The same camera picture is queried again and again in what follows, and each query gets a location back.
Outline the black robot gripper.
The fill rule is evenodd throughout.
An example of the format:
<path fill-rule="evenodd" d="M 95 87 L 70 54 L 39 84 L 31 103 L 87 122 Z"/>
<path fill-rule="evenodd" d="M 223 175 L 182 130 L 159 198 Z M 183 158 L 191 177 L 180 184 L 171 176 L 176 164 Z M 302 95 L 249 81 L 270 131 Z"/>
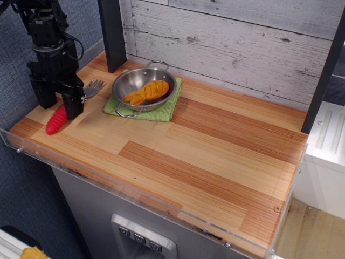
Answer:
<path fill-rule="evenodd" d="M 75 40 L 58 40 L 52 46 L 32 45 L 36 62 L 28 62 L 30 82 L 39 105 L 43 109 L 57 103 L 56 93 L 63 95 L 68 120 L 74 120 L 84 111 L 84 83 L 76 75 L 80 58 Z"/>

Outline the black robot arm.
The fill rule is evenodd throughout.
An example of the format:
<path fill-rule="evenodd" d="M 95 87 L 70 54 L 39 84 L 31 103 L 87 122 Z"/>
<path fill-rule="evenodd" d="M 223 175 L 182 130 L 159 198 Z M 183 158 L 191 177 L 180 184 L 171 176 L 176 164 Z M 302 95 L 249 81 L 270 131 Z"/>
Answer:
<path fill-rule="evenodd" d="M 84 111 L 84 83 L 77 76 L 78 39 L 66 33 L 69 24 L 58 1 L 4 1 L 18 13 L 32 38 L 37 61 L 27 63 L 32 88 L 40 106 L 50 108 L 61 94 L 67 118 L 75 119 Z"/>

